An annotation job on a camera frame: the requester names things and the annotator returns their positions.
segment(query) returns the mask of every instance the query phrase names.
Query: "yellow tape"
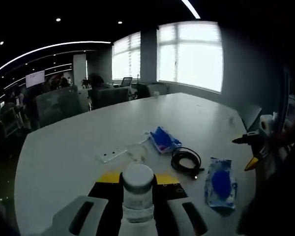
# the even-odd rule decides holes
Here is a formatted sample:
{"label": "yellow tape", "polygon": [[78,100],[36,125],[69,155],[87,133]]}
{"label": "yellow tape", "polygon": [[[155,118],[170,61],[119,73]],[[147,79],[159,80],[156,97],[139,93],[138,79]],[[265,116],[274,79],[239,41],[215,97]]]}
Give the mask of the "yellow tape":
{"label": "yellow tape", "polygon": [[[97,182],[100,183],[119,183],[120,172],[110,172],[104,174]],[[167,174],[155,174],[157,184],[179,183],[178,179]]]}

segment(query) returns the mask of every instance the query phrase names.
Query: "whiteboard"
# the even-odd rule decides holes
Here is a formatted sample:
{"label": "whiteboard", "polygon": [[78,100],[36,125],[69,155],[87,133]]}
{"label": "whiteboard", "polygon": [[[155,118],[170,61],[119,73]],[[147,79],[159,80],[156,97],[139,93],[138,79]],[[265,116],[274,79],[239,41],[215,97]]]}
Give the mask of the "whiteboard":
{"label": "whiteboard", "polygon": [[45,71],[38,71],[32,74],[29,74],[25,77],[26,87],[32,87],[34,85],[45,82]]}

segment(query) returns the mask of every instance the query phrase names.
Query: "ceiling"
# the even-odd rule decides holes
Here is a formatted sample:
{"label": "ceiling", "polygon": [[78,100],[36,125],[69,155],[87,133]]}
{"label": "ceiling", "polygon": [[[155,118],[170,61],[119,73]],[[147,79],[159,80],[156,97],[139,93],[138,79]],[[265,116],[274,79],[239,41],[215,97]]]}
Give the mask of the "ceiling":
{"label": "ceiling", "polygon": [[[277,11],[268,10],[271,7],[267,9],[273,4],[278,8],[274,0],[263,3],[265,7],[250,0],[189,1],[201,20],[217,21],[220,25],[250,33],[260,31],[262,27],[266,29],[265,22],[280,21]],[[114,42],[130,33],[158,25],[195,20],[182,0],[17,1],[8,5],[0,1],[0,42],[4,41],[0,45],[0,67],[24,53],[48,45],[89,40]],[[56,22],[57,17],[61,18],[60,22]],[[19,79],[31,73],[33,68],[38,71],[72,63],[76,51],[92,51],[107,46],[94,43],[65,45],[27,55],[0,70],[0,88],[2,90],[12,83],[13,78]]]}

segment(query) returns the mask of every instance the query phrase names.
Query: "computer monitor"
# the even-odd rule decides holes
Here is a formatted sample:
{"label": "computer monitor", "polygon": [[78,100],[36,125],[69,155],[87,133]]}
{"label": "computer monitor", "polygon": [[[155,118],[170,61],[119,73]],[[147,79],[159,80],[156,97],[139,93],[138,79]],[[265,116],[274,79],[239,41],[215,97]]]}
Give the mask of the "computer monitor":
{"label": "computer monitor", "polygon": [[122,87],[128,87],[131,86],[132,77],[124,77],[121,83]]}

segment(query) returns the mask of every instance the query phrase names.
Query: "floor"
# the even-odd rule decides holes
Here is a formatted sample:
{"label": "floor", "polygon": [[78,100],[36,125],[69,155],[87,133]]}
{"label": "floor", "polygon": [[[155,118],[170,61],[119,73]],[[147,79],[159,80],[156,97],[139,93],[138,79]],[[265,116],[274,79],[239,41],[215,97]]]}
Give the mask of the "floor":
{"label": "floor", "polygon": [[11,151],[7,156],[0,157],[0,209],[9,225],[18,232],[14,210],[14,180],[19,155],[25,141],[26,134],[10,138]]}

